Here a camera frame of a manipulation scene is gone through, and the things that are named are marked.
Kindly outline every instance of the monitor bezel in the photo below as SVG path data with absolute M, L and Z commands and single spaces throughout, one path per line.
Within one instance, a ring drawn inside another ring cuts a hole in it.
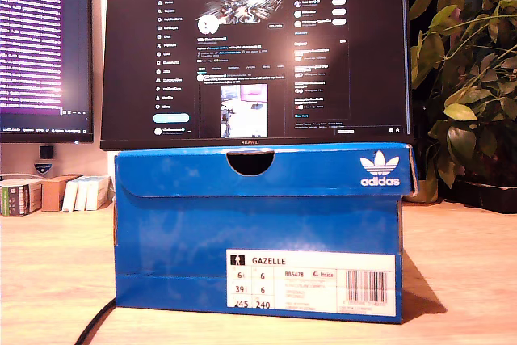
M 106 7 L 106 21 L 109 16 L 109 0 L 107 0 Z M 329 144 L 329 143 L 361 143 L 361 142 L 390 142 L 390 143 L 413 143 L 414 141 L 414 129 L 413 129 L 413 110 L 412 110 L 412 86 L 411 86 L 411 57 L 410 57 L 410 24 L 409 24 L 409 0 L 406 0 L 405 7 L 405 21 L 406 21 L 406 66 L 409 71 L 407 74 L 407 104 L 406 109 L 409 111 L 409 115 L 406 117 L 409 127 L 406 129 L 407 133 L 393 134 L 389 136 L 385 135 L 354 135 L 354 139 L 346 139 L 345 137 L 264 137 L 264 138 L 204 138 L 204 139 L 161 139 L 161 140 L 129 140 L 129 139 L 117 139 L 108 140 L 103 139 L 102 127 L 104 126 L 103 120 L 101 120 L 101 139 L 100 148 L 104 151 L 120 151 L 120 150 L 131 150 L 131 149 L 167 149 L 167 148 L 190 148 L 190 147 L 221 147 L 221 146 L 269 146 L 269 145 L 303 145 L 303 144 Z M 106 52 L 108 50 L 108 44 L 105 41 L 104 45 L 104 58 L 106 58 Z M 106 62 L 104 62 L 103 74 L 106 72 Z M 102 113 L 104 113 L 104 99 L 102 106 Z
M 90 98 L 88 99 L 88 111 L 90 113 L 89 128 L 87 133 L 2 133 L 0 132 L 0 143 L 92 143 L 94 141 L 94 99 L 93 99 L 93 5 L 88 0 L 88 61 L 89 80 L 88 88 Z

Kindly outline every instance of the monitor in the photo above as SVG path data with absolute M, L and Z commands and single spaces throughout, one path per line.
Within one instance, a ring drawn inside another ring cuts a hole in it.
M 0 141 L 93 141 L 91 0 L 0 0 Z
M 410 141 L 407 0 L 107 0 L 102 149 Z

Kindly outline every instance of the adidas trefoil logo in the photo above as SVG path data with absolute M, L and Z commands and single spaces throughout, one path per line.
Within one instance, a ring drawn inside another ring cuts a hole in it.
M 361 158 L 360 160 L 363 168 L 371 175 L 374 175 L 374 178 L 371 179 L 361 179 L 361 185 L 399 186 L 401 184 L 398 178 L 385 178 L 385 175 L 391 173 L 398 166 L 399 157 L 392 158 L 386 162 L 385 155 L 379 150 L 376 152 L 373 162 L 366 158 Z

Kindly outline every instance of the blue button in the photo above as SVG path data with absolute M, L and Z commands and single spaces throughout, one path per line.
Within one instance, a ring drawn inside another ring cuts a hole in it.
M 190 118 L 187 113 L 157 113 L 153 116 L 154 123 L 186 123 Z

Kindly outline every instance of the barcode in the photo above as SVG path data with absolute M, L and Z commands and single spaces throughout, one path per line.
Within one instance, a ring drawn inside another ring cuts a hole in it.
M 347 271 L 347 300 L 385 305 L 387 301 L 385 271 Z

